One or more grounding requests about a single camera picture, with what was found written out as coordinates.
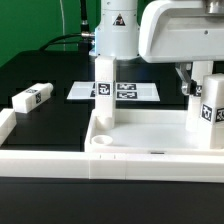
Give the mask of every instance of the printed marker sheet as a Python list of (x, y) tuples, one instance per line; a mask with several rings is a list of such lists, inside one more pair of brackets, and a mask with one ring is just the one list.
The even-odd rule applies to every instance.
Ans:
[[(95, 82), (74, 82), (67, 99), (95, 99), (95, 86)], [(160, 101), (160, 98), (155, 83), (116, 83), (116, 100)]]

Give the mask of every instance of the green background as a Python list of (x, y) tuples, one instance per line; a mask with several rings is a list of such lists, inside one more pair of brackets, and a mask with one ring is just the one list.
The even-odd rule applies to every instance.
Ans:
[[(100, 22), (100, 0), (86, 0), (91, 31)], [(138, 22), (150, 0), (139, 0)], [(79, 0), (63, 0), (65, 33), (80, 32)], [(63, 35), (60, 0), (0, 1), (0, 66), (26, 50), (37, 50), (49, 40)], [(63, 50), (61, 47), (49, 49)]]

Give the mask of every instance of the white plastic tray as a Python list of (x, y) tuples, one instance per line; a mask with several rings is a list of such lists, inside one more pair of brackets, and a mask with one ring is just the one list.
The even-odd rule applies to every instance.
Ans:
[[(86, 152), (224, 155), (224, 150), (198, 149), (197, 133), (185, 129), (186, 111), (116, 110), (115, 127), (96, 128), (93, 110), (85, 142)], [(111, 145), (94, 144), (95, 136), (109, 136)]]

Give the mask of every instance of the black table surface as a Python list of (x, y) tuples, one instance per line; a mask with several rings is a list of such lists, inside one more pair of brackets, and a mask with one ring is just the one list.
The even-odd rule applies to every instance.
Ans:
[[(215, 69), (223, 70), (217, 63)], [(74, 81), (93, 81), (94, 63), (75, 52), (22, 52), (0, 68), (0, 110), (37, 82), (54, 85), (47, 102), (25, 114), (2, 145), (8, 150), (83, 151), (93, 100), (68, 101)], [(154, 82), (158, 103), (117, 108), (186, 109), (174, 64), (121, 64), (119, 82)], [(0, 223), (224, 223), (218, 183), (0, 178)]]

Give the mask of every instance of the black cable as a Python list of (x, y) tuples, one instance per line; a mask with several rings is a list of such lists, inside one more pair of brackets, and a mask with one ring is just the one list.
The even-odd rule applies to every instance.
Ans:
[(86, 0), (80, 0), (81, 20), (87, 20)]
[(46, 43), (45, 45), (43, 45), (42, 47), (39, 48), (39, 51), (44, 51), (46, 48), (48, 48), (50, 45), (53, 45), (55, 42), (59, 41), (59, 40), (65, 40), (68, 38), (72, 38), (72, 37), (81, 37), (81, 33), (71, 33), (71, 34), (67, 34), (67, 35), (63, 35), (60, 37), (56, 37), (52, 40), (50, 40), (48, 43)]
[(60, 44), (78, 44), (78, 43), (79, 43), (78, 41), (56, 42), (56, 43), (49, 44), (49, 46), (52, 46), (52, 45), (60, 45)]
[(87, 9), (86, 9), (86, 0), (80, 0), (80, 9), (81, 9), (81, 32), (89, 32), (89, 24), (87, 21)]

